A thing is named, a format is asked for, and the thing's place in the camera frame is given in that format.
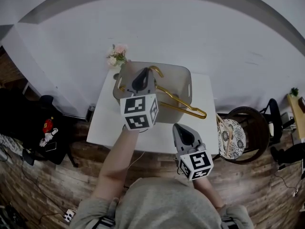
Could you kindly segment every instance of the red toy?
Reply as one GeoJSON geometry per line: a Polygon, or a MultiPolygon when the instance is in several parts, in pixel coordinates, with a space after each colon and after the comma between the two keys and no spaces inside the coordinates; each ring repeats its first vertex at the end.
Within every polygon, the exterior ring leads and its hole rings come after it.
{"type": "Polygon", "coordinates": [[[53,129],[52,119],[54,119],[54,118],[51,117],[51,119],[47,119],[46,122],[44,123],[43,129],[42,129],[44,134],[49,133],[53,129]]]}

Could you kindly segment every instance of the patterned cushion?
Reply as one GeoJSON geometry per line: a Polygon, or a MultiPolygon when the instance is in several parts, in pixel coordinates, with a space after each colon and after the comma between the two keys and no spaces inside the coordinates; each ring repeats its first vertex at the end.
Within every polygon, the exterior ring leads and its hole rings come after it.
{"type": "Polygon", "coordinates": [[[226,147],[229,141],[229,131],[223,125],[223,123],[219,122],[219,125],[217,126],[219,154],[226,159],[237,159],[243,154],[246,147],[246,135],[243,128],[237,121],[231,119],[224,119],[223,121],[232,129],[233,134],[231,136],[229,152],[228,155],[226,155],[226,147]]]}

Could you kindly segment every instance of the white table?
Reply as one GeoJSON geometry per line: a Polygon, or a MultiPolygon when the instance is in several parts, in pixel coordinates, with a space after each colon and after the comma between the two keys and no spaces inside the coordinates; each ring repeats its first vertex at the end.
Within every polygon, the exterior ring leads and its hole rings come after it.
{"type": "MultiPolygon", "coordinates": [[[[87,142],[112,148],[124,125],[120,106],[112,95],[115,80],[113,75],[120,69],[110,69],[90,125],[87,142]]],[[[193,86],[192,106],[207,113],[205,119],[183,114],[179,123],[196,130],[212,155],[218,154],[216,113],[210,78],[207,75],[191,73],[193,86]]],[[[139,135],[136,150],[154,153],[176,154],[173,142],[173,125],[156,123],[139,135]]]]}

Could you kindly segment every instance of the small potted plant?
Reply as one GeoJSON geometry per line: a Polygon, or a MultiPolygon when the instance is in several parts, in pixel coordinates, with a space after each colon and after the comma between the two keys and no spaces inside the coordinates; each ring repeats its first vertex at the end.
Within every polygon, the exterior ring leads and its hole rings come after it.
{"type": "Polygon", "coordinates": [[[290,95],[291,95],[291,96],[297,97],[298,94],[299,94],[299,89],[298,89],[298,88],[294,88],[294,87],[291,88],[291,91],[290,91],[290,95]]]}

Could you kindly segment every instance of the shoe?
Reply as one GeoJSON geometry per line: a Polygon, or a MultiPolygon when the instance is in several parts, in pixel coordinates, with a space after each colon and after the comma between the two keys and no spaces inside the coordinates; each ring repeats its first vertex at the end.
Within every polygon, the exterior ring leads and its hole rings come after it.
{"type": "Polygon", "coordinates": [[[277,162],[278,161],[278,151],[276,150],[276,148],[271,147],[270,152],[271,152],[271,155],[272,155],[274,161],[277,162]]]}
{"type": "Polygon", "coordinates": [[[282,164],[284,164],[282,162],[282,159],[283,159],[283,156],[284,156],[284,150],[283,149],[280,149],[278,151],[278,154],[277,154],[277,162],[278,162],[278,165],[281,166],[282,164]]]}

